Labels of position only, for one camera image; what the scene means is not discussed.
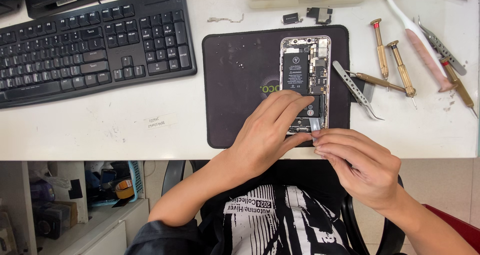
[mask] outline person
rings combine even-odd
[[[351,129],[285,139],[313,100],[271,93],[230,148],[159,199],[125,254],[355,255],[339,218],[348,192],[401,228],[419,255],[477,255],[397,183],[401,161],[387,148]],[[323,162],[279,160],[312,137]]]

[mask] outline office chair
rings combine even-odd
[[[190,160],[193,172],[205,166],[209,160]],[[163,180],[162,196],[170,190],[174,185],[183,180],[183,172],[185,171],[186,160],[170,160],[166,167],[165,178]],[[402,179],[398,176],[398,183],[403,187]],[[362,234],[355,218],[353,211],[352,196],[346,195],[342,202],[341,213],[343,222],[345,223],[346,233],[350,240],[350,245],[358,255],[370,255],[367,246],[363,241]],[[376,255],[406,255],[400,253],[405,233],[392,221],[385,218],[383,223],[383,235]]]

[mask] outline brass screwdriver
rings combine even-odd
[[[374,19],[370,22],[370,25],[373,25],[375,29],[375,37],[377,38],[377,53],[378,61],[380,62],[381,74],[384,79],[388,79],[388,66],[387,66],[387,57],[385,56],[385,47],[382,44],[382,35],[380,34],[380,22],[382,19]]]
[[[445,70],[445,73],[447,74],[451,83],[453,83],[454,85],[457,85],[456,91],[462,98],[463,103],[465,103],[467,107],[471,108],[475,116],[478,118],[479,116],[477,115],[477,113],[475,112],[475,109],[473,108],[473,100],[470,98],[469,93],[463,86],[462,81],[460,81],[460,79],[455,74],[455,71],[453,70],[452,65],[450,65],[450,63],[448,62],[448,59],[444,57],[440,59],[440,63],[443,66],[443,70]]]
[[[400,87],[400,86],[395,85],[395,84],[391,84],[386,80],[381,80],[381,79],[378,79],[378,78],[375,78],[375,77],[372,77],[370,75],[360,73],[360,72],[354,73],[354,72],[351,72],[349,70],[345,70],[345,72],[348,72],[350,74],[354,74],[355,77],[357,77],[358,79],[364,80],[364,81],[372,83],[374,85],[383,86],[383,87],[391,87],[392,89],[395,89],[395,90],[400,91],[402,93],[406,93],[405,88]]]
[[[417,104],[415,104],[415,100],[413,99],[417,91],[415,88],[413,88],[407,68],[403,64],[402,57],[400,56],[399,49],[397,48],[398,43],[399,41],[395,40],[387,44],[387,46],[392,48],[393,56],[395,57],[396,65],[398,67],[398,72],[400,73],[400,78],[402,78],[403,86],[405,86],[405,95],[409,98],[412,98],[413,106],[415,106],[415,109],[417,110]]]

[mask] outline space bar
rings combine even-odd
[[[27,87],[21,87],[17,89],[11,89],[5,91],[5,98],[8,100],[16,99],[28,99],[42,96],[48,96],[53,94],[59,94],[62,92],[59,81],[52,81],[42,83],[39,85],[32,85]]]

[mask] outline black keyboard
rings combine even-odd
[[[118,0],[0,29],[0,109],[196,72],[186,0]]]

